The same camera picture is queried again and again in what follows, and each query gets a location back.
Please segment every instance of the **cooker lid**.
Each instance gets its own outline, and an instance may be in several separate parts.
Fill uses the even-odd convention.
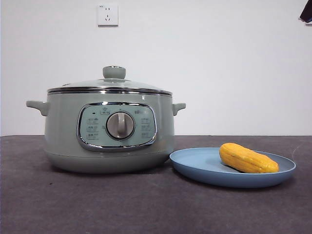
[[[144,92],[172,95],[155,86],[134,82],[125,79],[126,69],[119,66],[108,66],[103,68],[104,79],[83,81],[65,84],[58,88],[49,89],[48,93],[87,93],[92,91],[113,91],[113,92]]]

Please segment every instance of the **lid rim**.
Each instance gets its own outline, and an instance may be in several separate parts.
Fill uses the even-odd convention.
[[[165,90],[157,89],[145,89],[145,88],[121,88],[121,87],[109,87],[109,88],[100,88],[100,87],[59,87],[48,89],[48,93],[61,92],[61,91],[124,91],[124,92],[144,92],[144,93],[154,93],[154,94],[166,94],[171,95],[172,92]]]

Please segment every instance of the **blue plate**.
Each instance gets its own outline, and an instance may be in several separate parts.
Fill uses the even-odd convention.
[[[173,167],[191,179],[233,188],[263,188],[279,184],[291,177],[296,164],[288,158],[256,151],[276,161],[279,172],[243,173],[226,166],[219,156],[220,148],[191,148],[170,154]]]

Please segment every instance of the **wall socket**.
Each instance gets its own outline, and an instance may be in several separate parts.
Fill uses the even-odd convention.
[[[97,6],[97,25],[118,26],[118,5],[116,3]]]

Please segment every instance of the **lid knob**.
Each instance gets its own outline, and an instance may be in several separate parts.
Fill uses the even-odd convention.
[[[105,79],[125,79],[126,69],[119,66],[103,67],[103,76]]]

